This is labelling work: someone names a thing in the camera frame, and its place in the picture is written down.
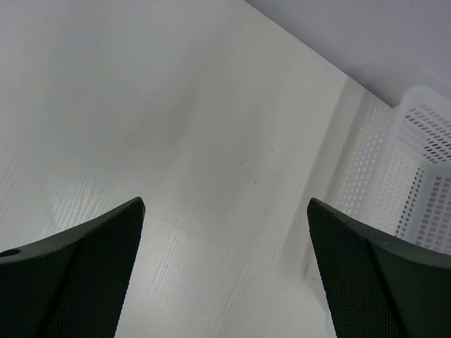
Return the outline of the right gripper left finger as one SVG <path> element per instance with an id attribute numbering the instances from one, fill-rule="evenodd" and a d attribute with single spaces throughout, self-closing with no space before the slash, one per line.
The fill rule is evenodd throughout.
<path id="1" fill-rule="evenodd" d="M 1 252 L 2 337 L 114 337 L 144 222 L 136 197 Z"/>

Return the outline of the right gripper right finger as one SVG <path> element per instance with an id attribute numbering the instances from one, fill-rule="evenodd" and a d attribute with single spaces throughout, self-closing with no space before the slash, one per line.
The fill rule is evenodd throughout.
<path id="1" fill-rule="evenodd" d="M 307 218 L 337 337 L 450 336 L 450 256 L 318 199 Z"/>

